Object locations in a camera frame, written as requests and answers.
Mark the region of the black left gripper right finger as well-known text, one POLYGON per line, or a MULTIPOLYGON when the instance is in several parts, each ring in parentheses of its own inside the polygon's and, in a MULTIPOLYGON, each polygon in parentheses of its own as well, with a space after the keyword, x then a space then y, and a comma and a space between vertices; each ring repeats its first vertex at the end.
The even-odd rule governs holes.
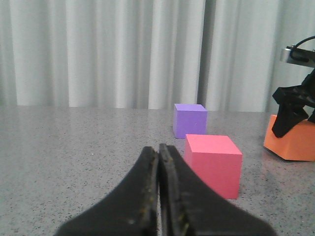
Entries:
POLYGON ((159 145, 159 187, 164 236, 274 236, 265 221, 208 187, 174 146, 159 145))

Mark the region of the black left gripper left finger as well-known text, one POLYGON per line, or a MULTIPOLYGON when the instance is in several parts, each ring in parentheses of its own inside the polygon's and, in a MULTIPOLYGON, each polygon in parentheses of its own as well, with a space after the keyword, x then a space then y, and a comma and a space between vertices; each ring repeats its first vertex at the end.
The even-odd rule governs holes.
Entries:
POLYGON ((136 163, 104 199, 64 223, 58 236, 157 235, 158 154, 144 147, 136 163))

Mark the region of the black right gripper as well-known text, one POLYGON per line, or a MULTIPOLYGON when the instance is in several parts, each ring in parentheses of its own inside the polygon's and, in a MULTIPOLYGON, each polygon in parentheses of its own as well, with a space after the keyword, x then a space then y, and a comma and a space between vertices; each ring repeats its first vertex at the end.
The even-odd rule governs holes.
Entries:
POLYGON ((308 74, 300 85, 277 88, 272 97, 279 105, 278 114, 272 127, 277 138, 283 137, 305 119, 314 122, 315 114, 308 115, 304 107, 315 107, 315 72, 312 71, 308 74))

